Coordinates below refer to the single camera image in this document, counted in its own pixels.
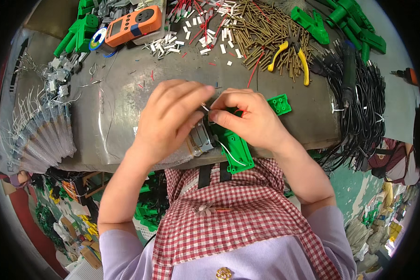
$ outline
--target yellow pliers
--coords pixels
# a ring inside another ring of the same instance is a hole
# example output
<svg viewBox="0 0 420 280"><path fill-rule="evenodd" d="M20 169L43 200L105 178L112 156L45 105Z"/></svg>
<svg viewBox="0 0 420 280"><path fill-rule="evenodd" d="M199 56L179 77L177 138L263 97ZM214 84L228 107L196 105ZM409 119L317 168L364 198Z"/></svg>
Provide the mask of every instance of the yellow pliers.
<svg viewBox="0 0 420 280"><path fill-rule="evenodd" d="M309 70L308 70L308 63L306 62L305 54L303 53L302 48L300 47L301 46L299 42L300 28L299 28L299 31L297 31L297 35L293 36L291 32L291 26L289 25L289 22L288 22L288 33L289 33L289 38L287 38L285 42L281 44L279 48L275 51L267 69L269 72L272 72L274 70L275 59L279 56L279 54L282 51L286 50L289 46L292 46L294 50L296 51L297 56L302 61L303 75L304 75L303 84L305 86L308 86L309 85Z"/></svg>

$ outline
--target woman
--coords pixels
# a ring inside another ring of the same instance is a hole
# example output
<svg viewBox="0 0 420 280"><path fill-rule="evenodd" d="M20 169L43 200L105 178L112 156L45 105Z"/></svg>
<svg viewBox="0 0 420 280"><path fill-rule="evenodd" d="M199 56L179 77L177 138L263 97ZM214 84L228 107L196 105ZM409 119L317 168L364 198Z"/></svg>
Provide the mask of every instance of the woman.
<svg viewBox="0 0 420 280"><path fill-rule="evenodd" d="M272 151L255 167L198 185L198 169L165 170L170 208L145 248L132 223L152 166L175 151L214 94L195 81L163 81L141 113L133 145L109 182L98 217L104 279L353 279L353 261L330 181L260 93L227 89L209 118ZM226 107L245 110L242 118ZM301 213L283 195L283 174Z"/></svg>
<svg viewBox="0 0 420 280"><path fill-rule="evenodd" d="M0 172L0 179L13 185L15 188L23 188L24 186L29 186L31 184L31 176L33 173L28 173L27 171L21 170L16 174L8 177L5 173Z"/></svg>

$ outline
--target lavender shirt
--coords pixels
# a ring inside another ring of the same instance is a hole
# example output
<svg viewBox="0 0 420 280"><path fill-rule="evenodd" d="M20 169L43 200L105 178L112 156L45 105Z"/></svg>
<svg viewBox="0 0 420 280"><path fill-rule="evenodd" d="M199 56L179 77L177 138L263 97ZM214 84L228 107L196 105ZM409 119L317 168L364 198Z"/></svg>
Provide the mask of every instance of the lavender shirt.
<svg viewBox="0 0 420 280"><path fill-rule="evenodd" d="M342 279L355 279L356 264L345 236L343 216L336 206L325 206L308 217L313 232ZM112 229L100 239L105 280L150 280L154 239L143 249L129 232ZM318 279L300 241L293 236L264 240L230 252L174 266L172 280L214 280L216 271L227 267L231 280Z"/></svg>

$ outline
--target left hand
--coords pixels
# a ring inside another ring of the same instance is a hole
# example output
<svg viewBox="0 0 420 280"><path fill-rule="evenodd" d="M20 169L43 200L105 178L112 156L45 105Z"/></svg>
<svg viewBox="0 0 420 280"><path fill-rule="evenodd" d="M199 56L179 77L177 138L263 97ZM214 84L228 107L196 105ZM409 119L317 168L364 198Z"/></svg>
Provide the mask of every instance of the left hand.
<svg viewBox="0 0 420 280"><path fill-rule="evenodd" d="M154 165L177 150L204 114L196 109L214 94L197 81L168 80L152 92L141 112L131 150Z"/></svg>

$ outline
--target red checkered apron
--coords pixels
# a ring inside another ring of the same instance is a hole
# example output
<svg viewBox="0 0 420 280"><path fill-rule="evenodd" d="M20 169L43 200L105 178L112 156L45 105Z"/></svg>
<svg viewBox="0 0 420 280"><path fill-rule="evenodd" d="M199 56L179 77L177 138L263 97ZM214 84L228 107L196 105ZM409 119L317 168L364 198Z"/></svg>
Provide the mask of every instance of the red checkered apron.
<svg viewBox="0 0 420 280"><path fill-rule="evenodd" d="M254 168L233 174L227 182L219 181L216 164L210 184L201 189L197 189L198 168L165 170L171 206L154 241L153 280L170 279L173 266L180 263L290 235L299 238L320 279L340 279L306 219L283 195L283 173L277 162L254 161ZM206 203L232 211L197 217L193 209Z"/></svg>

